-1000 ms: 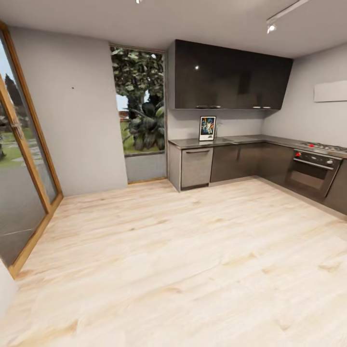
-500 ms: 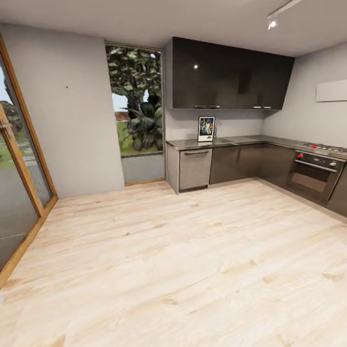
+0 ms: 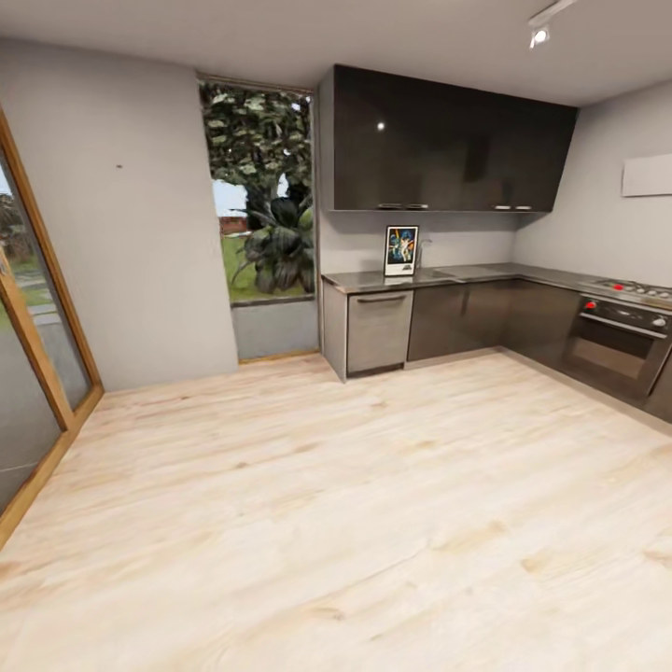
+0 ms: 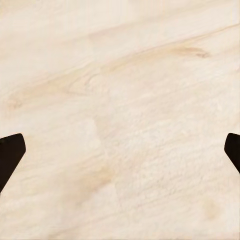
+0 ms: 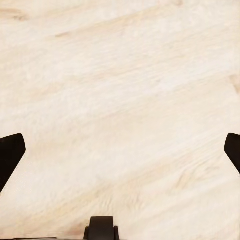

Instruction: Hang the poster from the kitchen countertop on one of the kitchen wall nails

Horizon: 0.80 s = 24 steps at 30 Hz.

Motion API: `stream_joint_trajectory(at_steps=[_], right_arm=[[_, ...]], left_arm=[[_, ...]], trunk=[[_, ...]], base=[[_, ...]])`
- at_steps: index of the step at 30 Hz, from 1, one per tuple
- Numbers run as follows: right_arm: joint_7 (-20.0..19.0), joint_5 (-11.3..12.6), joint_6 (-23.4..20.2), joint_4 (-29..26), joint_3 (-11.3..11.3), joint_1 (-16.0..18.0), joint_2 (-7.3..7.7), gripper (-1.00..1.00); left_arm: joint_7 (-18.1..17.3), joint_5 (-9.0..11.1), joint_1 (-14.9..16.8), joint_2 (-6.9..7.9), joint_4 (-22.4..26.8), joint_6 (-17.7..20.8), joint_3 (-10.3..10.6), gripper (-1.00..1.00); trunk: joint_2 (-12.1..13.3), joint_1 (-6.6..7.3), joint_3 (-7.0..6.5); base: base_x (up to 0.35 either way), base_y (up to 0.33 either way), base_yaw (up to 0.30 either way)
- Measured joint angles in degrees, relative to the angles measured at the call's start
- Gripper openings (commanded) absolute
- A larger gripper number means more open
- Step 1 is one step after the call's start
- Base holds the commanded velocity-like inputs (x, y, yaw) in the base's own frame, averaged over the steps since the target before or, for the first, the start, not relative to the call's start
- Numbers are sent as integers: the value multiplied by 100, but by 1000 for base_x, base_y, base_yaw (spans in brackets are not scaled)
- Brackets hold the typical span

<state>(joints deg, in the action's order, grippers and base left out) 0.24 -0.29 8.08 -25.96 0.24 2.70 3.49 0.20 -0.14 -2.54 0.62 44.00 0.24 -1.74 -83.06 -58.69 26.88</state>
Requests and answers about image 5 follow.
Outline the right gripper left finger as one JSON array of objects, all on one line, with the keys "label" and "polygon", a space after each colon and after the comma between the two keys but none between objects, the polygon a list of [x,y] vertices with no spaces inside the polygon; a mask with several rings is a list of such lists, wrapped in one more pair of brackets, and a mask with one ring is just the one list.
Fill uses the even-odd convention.
[{"label": "right gripper left finger", "polygon": [[26,145],[21,133],[0,138],[0,193],[25,152]]}]

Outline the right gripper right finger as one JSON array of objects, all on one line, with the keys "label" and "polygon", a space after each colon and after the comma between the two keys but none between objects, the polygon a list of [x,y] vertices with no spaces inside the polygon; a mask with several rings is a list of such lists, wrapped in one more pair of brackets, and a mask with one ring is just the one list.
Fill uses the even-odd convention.
[{"label": "right gripper right finger", "polygon": [[240,173],[240,135],[228,133],[224,151]]}]

